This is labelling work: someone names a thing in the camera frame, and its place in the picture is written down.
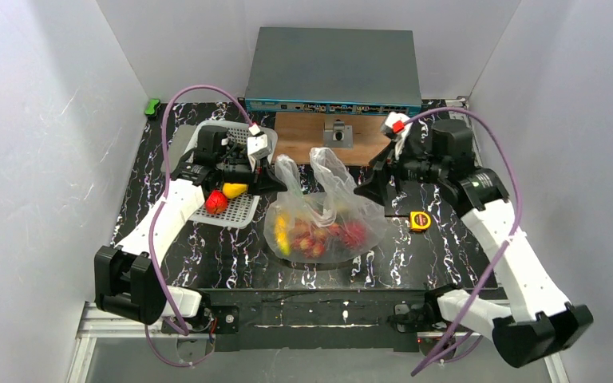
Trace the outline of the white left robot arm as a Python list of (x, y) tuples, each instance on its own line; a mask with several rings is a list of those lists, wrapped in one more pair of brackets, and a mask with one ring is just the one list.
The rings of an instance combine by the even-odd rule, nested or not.
[(189, 222), (244, 228), (259, 196), (285, 190), (271, 166), (277, 133), (254, 124), (206, 120), (183, 125), (173, 139), (173, 166), (164, 193), (123, 239), (94, 256), (95, 303), (100, 310), (151, 325), (171, 318), (185, 328), (203, 296), (170, 286), (160, 266)]

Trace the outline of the clear plastic bag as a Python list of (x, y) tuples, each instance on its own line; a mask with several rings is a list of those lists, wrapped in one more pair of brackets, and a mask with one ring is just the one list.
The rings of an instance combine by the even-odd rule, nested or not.
[(263, 233), (269, 248), (293, 263), (343, 263), (376, 247), (389, 226), (384, 207), (354, 194), (354, 177), (331, 149), (312, 148), (310, 166), (322, 192), (303, 192), (298, 165), (289, 156), (275, 160), (287, 190), (267, 209)]

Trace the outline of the white plastic basket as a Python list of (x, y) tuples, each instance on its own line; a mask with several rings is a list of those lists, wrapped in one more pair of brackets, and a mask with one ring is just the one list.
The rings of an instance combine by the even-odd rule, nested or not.
[[(171, 180), (183, 180), (186, 184), (199, 188), (195, 194), (196, 209), (189, 219), (194, 222), (206, 223), (219, 227), (244, 228), (252, 220), (261, 195), (250, 195), (248, 192), (235, 199), (228, 200), (227, 210), (218, 215), (210, 215), (205, 211), (204, 203), (213, 190), (212, 172), (215, 165), (215, 154), (224, 152), (237, 158), (247, 156), (247, 137), (249, 126), (244, 123), (226, 120), (206, 120), (197, 125), (197, 129), (189, 143), (190, 149), (180, 158), (177, 167), (171, 174)], [(277, 134), (269, 128), (261, 128), (271, 139), (271, 154), (266, 159), (271, 164), (278, 141)], [(254, 167), (257, 160), (250, 160)]]

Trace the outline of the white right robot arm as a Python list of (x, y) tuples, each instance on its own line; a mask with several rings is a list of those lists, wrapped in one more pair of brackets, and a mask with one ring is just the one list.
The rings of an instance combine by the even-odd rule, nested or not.
[(473, 132), (462, 120), (431, 124), (429, 146), (421, 131), (399, 116), (381, 125), (389, 144), (372, 160), (372, 176), (355, 193), (378, 204), (387, 201), (387, 184), (434, 184), (487, 255), (486, 276), (494, 276), (508, 297), (500, 306), (454, 284), (425, 294), (419, 316), (446, 322), (491, 340), (511, 367), (520, 368), (573, 345), (593, 323), (585, 305), (575, 305), (556, 286), (521, 230), (499, 176), (476, 162)]

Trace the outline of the yellow fake banana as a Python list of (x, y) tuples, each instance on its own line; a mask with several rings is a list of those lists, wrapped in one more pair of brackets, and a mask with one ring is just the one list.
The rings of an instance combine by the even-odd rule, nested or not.
[(283, 255), (289, 255), (291, 252), (290, 243), (288, 241), (287, 224), (289, 219), (286, 215), (278, 215), (274, 224), (275, 241), (279, 251)]

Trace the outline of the red lychee bunch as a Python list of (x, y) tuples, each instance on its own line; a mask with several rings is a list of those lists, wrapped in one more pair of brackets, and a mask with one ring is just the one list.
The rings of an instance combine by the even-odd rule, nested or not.
[(299, 263), (340, 263), (359, 255), (370, 237), (359, 220), (335, 221), (319, 227), (296, 219), (287, 230), (291, 252), (288, 257)]

